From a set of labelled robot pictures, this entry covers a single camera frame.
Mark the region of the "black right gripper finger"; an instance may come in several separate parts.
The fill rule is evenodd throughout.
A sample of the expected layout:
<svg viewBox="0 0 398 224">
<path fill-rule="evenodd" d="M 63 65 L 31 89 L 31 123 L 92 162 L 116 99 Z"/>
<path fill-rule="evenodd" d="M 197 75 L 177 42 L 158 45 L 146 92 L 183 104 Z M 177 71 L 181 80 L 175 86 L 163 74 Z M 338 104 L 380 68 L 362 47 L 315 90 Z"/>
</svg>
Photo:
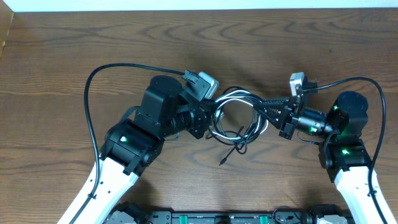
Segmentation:
<svg viewBox="0 0 398 224">
<path fill-rule="evenodd" d="M 288 107 L 285 105 L 254 104 L 253 108 L 277 129 L 282 127 L 288 115 Z"/>
<path fill-rule="evenodd" d="M 290 101 L 289 97 L 268 99 L 268 100 L 264 100 L 262 105 L 265 108 L 283 108 L 289 104 L 289 101 Z"/>
</svg>

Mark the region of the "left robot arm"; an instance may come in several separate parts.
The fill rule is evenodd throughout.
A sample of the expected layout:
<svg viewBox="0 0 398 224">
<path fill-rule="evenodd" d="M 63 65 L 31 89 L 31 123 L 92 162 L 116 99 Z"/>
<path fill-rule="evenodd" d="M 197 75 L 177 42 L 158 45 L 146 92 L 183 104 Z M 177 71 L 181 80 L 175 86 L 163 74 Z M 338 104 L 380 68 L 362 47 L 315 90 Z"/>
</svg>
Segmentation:
<svg viewBox="0 0 398 224">
<path fill-rule="evenodd" d="M 99 160 L 60 223 L 103 223 L 119 199 L 161 153 L 167 136 L 200 139 L 215 112 L 218 81 L 204 72 L 151 79 L 140 106 L 129 108 L 105 136 Z"/>
</svg>

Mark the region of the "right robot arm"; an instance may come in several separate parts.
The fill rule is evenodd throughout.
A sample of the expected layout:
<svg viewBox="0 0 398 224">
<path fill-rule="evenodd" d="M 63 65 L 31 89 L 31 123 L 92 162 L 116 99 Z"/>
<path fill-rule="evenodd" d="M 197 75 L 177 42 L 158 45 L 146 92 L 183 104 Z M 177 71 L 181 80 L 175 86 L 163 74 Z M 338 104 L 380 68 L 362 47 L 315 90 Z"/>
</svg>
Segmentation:
<svg viewBox="0 0 398 224">
<path fill-rule="evenodd" d="M 354 91 L 345 91 L 329 112 L 307 106 L 306 95 L 266 100 L 254 110 L 291 139 L 294 131 L 321 138 L 321 166 L 343 196 L 355 223 L 395 223 L 381 192 L 371 158 L 361 139 L 368 122 L 368 101 Z"/>
</svg>

